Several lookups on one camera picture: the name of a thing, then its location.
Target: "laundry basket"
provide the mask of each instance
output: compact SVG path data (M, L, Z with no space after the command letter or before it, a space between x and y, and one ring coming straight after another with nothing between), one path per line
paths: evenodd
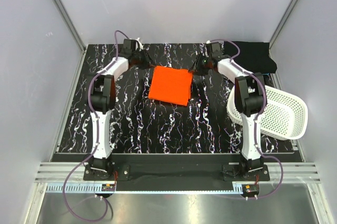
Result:
M308 108L299 97L266 86L267 106L262 114L261 133L278 140L301 138L308 123ZM234 88L227 103L227 112L234 123L242 125L234 104Z

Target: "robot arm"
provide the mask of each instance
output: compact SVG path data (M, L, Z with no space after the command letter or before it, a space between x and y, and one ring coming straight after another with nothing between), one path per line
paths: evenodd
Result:
M234 102L241 114L243 122L243 148L242 161L239 171L242 175L248 172L258 171L263 168L263 159L256 147L261 149L261 117L256 115L263 105L263 96L260 86L247 73L247 70L239 70L229 57L223 56L219 43L207 43L207 55L199 54L192 68L189 70L196 75L207 75L210 69L227 77L235 83ZM264 85L261 73L253 74ZM254 123L257 120L256 142L254 135Z
M112 109L116 102L115 80L117 80L124 72L132 66L140 69L148 69L155 66L148 52L143 50L142 44L137 40L125 39L123 48L119 53L119 57L110 69L102 69L103 72L95 81L91 90L91 103L96 113L90 112L93 126L93 147L92 151L98 144L97 150L93 158L89 161L91 169L100 170L111 173L111 148L110 148L110 117ZM95 74L87 77L87 90ZM97 130L99 130L98 142L96 142Z

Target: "gray wall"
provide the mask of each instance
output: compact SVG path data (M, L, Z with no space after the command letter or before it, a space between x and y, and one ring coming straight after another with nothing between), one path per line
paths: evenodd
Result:
M18 224L55 144L80 50L52 0L0 2L0 222Z
M314 161L337 220L337 3L299 0L271 49L283 89L308 105L309 123L301 143Z
M290 0L62 0L85 43L120 29L146 43L268 42Z

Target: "purple cable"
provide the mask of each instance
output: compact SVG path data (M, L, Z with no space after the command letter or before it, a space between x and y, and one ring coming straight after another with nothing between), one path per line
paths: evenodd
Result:
M265 107L267 106L267 94L265 92L265 89L264 89L264 86L262 85L262 83L259 81L258 78L256 78L253 74L249 73L249 72L246 72L244 70L244 68L242 68L241 66L237 65L236 62L233 62L233 59L236 58L239 54L240 54L240 48L238 47L237 44L235 44L234 42L232 41L228 41L228 40L225 40L225 39L214 39L214 40L211 40L210 42L216 42L216 41L224 41L224 42L228 42L232 45L234 45L236 48L237 48L237 53L231 57L230 59L230 63L236 68L238 69L239 71L241 71L242 73L244 74L247 74L249 75L250 77L252 77L256 82L257 84L260 86L260 88L262 89L262 96L263 96L263 105L261 107L261 110L258 112L258 114L255 116L255 122L254 122L254 142L255 142L255 145L258 146L258 143L257 143L257 123L256 123L256 120L258 118L259 115L263 114L264 112L264 109ZM262 151L259 149L259 147L256 147L257 151L259 152L259 154L263 157L263 158L269 158L269 159L273 159L275 160L276 162L279 163L280 165L280 169L281 169L281 178L280 178L280 182L278 183L278 185L276 186L276 188L271 191L269 194L266 194L266 195L263 195L263 196L260 196L259 198L266 198L270 195L273 195L274 193L277 192L277 190L280 188L281 184L282 184L282 181L283 181L283 166L282 166L282 163L281 161L276 158L276 157L273 157L273 156L266 156L264 153L262 153Z
M82 164L84 164L85 162L87 162L92 156L94 156L95 152L97 151L97 148L98 148L98 142L99 142L99 139L100 139L100 130L99 130L99 123L98 123L98 114L96 113L92 103L91 103L91 90L94 86L94 83L96 81L96 79L98 77L100 77L105 71L109 70L118 60L118 42L117 42L117 33L121 33L122 35L124 35L126 38L128 38L127 35L125 35L123 32L121 32L120 30L116 30L115 33L114 33L114 36L115 36L115 47L116 47L116 57L115 57L115 60L111 61L106 67L104 67L99 73L97 73L95 75L95 77L91 80L90 84L89 84L89 90L88 90L88 104L89 104L89 108L91 110L91 112L93 112L95 114L95 117L96 117L96 126L97 126L97 135L96 135L96 146L94 148L94 150L91 152L91 154L85 158L82 162L80 162L78 165L76 165L74 167L74 169L71 170L71 172L69 172L68 176L66 177L66 179L64 180L64 183L63 183L63 189L62 189L62 195L63 195L63 199L64 199L64 203L65 203L65 206L67 207L68 211L76 218L78 219L81 219L83 221L87 221L87 222L99 222L101 220L104 219L105 215L107 214L107 208L108 208L108 201L103 198L104 202L105 202L105 205L106 205L106 208L105 208L105 212L104 214L98 218L98 219L95 219L95 220L90 220L90 219L85 219L85 218L82 218L81 216L77 215L72 209L71 207L69 206L68 204L68 201L67 201L67 198L66 198L66 195L65 195L65 186L70 178L70 176L72 175L72 173L79 167L81 166Z
M78 206L80 206L82 203L84 203L85 201L87 201L87 200L89 200L89 199L93 199L93 198L95 198L95 196L94 196L94 195L91 195L91 196L89 196L89 197L87 197L87 198L85 198L85 199L82 199L80 202L78 202L76 205L74 205L74 206L72 207L72 209L75 209L76 207L78 207ZM55 208L55 207L54 207L54 203L53 203L53 198L51 198L51 210L52 210L52 212L53 212L54 215L62 216L62 215L65 215L65 214L69 213L68 210L65 211L65 212L63 212L63 213L56 213L56 212L54 211L54 208Z

